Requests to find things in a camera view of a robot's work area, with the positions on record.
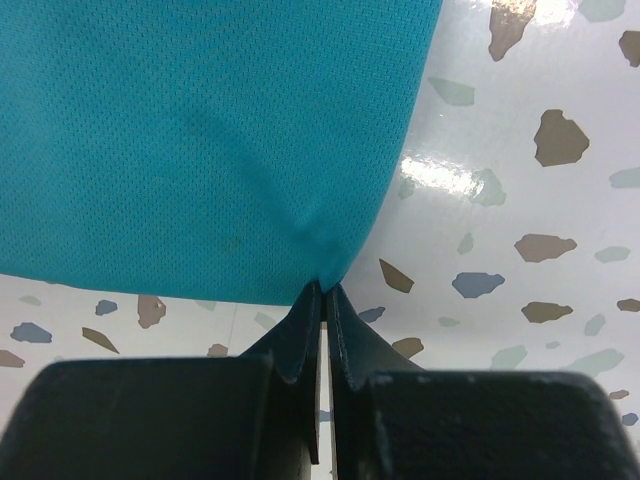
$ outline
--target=teal mesh fabric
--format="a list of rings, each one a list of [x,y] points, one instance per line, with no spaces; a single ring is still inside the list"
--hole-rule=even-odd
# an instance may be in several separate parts
[[[345,274],[440,0],[0,0],[0,272],[286,304]]]

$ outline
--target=glossy white surface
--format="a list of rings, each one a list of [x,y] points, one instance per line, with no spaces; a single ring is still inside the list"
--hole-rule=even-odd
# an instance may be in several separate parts
[[[531,16],[534,3],[494,2],[498,13],[507,12],[500,17],[507,26]],[[619,45],[625,31],[640,30],[640,4],[538,0],[522,40],[497,62],[488,50],[490,18],[489,0],[445,0],[402,158],[343,285],[358,311],[384,307],[371,326],[387,340],[419,339],[424,349],[412,359],[426,368],[555,370],[597,354],[572,368],[589,370],[608,392],[628,391],[615,403],[631,424],[628,414],[640,413],[640,313],[621,311],[617,302],[640,299],[640,181],[639,188],[613,188],[610,177],[640,167],[640,70]],[[549,123],[546,137],[541,134],[542,162],[553,162],[548,150],[581,157],[543,167],[534,138],[543,114],[554,110],[564,117],[549,117],[559,121]],[[563,118],[588,138],[583,152],[584,139]],[[559,139],[549,140],[556,131]],[[633,172],[613,183],[620,178],[634,184]],[[461,254],[469,233],[473,248],[467,245]],[[526,262],[514,244],[529,234],[572,239],[576,247],[558,258]],[[612,246],[631,253],[608,263],[596,258]],[[542,250],[537,254],[549,251]],[[379,259],[414,282],[409,293],[385,283]],[[499,274],[504,283],[464,298],[452,282],[465,272]],[[214,344],[238,354],[287,311],[222,303],[205,308],[163,298],[166,316],[142,329],[134,295],[10,277],[0,277],[0,285],[0,350],[25,361],[23,368],[0,368],[0,423],[31,378],[56,357],[117,356],[83,338],[82,327],[104,333],[120,356],[206,355]],[[19,301],[25,296],[40,305]],[[103,299],[116,302],[117,311],[97,316]],[[521,311],[530,302],[570,306],[573,312],[532,323]],[[256,321],[259,313],[267,318]],[[14,340],[10,335],[22,322],[51,332],[53,341]],[[638,429],[640,424],[628,427],[634,443]],[[328,432],[324,422],[324,458],[330,455]],[[321,465],[314,478],[326,478],[329,469]]]

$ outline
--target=blue stone speckle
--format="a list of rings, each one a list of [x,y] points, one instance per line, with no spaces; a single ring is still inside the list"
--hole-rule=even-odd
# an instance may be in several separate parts
[[[464,298],[478,298],[481,295],[493,292],[504,283],[502,275],[490,275],[488,273],[465,272],[459,273],[451,283]]]

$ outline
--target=terrazzo pattern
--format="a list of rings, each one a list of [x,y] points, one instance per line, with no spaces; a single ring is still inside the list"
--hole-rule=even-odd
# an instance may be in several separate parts
[[[594,377],[635,445],[638,67],[638,2],[444,2],[394,180],[343,282],[425,368]],[[0,286],[0,423],[51,362],[237,355],[288,310]]]

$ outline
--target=gray-green speckle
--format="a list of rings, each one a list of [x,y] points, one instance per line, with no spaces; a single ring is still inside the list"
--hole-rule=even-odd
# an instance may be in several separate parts
[[[607,320],[606,318],[604,318],[604,315],[596,315],[584,326],[584,334],[587,337],[595,337],[598,333],[600,333],[600,330],[602,329],[602,327],[604,327],[605,323],[607,323]]]
[[[460,325],[460,322],[455,318],[450,317],[440,317],[438,319],[438,323],[443,327],[455,327],[456,325]]]
[[[266,314],[264,314],[262,312],[258,312],[256,314],[256,318],[254,320],[256,321],[256,323],[258,325],[260,325],[262,328],[264,328],[266,330],[271,330],[278,323],[273,318],[271,318],[269,315],[266,315]]]
[[[602,263],[622,262],[629,258],[631,250],[627,247],[607,247],[604,250],[596,252],[594,255],[596,260]]]
[[[398,196],[402,200],[404,200],[405,198],[409,198],[411,195],[413,195],[415,189],[416,182],[414,182],[410,178],[405,178],[402,181],[402,185],[400,185],[400,190],[398,190]]]
[[[527,356],[527,349],[524,345],[505,348],[498,351],[491,359],[491,370],[513,370]]]
[[[447,105],[468,107],[475,103],[476,89],[444,78],[429,77],[429,83]]]
[[[20,301],[34,307],[39,307],[40,305],[42,305],[42,302],[33,295],[25,295],[24,297],[20,297]]]
[[[369,310],[365,310],[364,312],[360,312],[358,316],[360,317],[360,320],[362,320],[365,323],[373,323],[377,319],[379,319],[383,313],[384,313],[384,307],[376,307],[376,308],[370,308]]]
[[[627,413],[622,416],[622,424],[625,427],[633,427],[636,423],[638,423],[638,415],[635,413]]]
[[[469,232],[463,237],[460,245],[458,245],[458,253],[460,255],[465,255],[471,250],[473,250],[473,235]]]
[[[216,309],[216,302],[211,302],[208,300],[195,300],[195,302],[199,307],[202,307],[205,310],[209,310],[210,312],[213,312]]]
[[[483,207],[504,205],[507,194],[502,190],[502,184],[490,168],[485,168],[472,175],[473,188],[468,195],[471,203]]]
[[[614,348],[608,348],[579,358],[572,364],[564,367],[564,370],[571,370],[596,377],[603,372],[613,370],[623,359],[624,355],[622,353]]]
[[[640,188],[640,167],[614,173],[609,181],[613,188]]]
[[[118,310],[118,305],[111,300],[100,300],[96,305],[96,315],[98,316],[108,315],[116,310]]]
[[[626,0],[582,0],[578,11],[593,23],[609,22],[624,13]]]

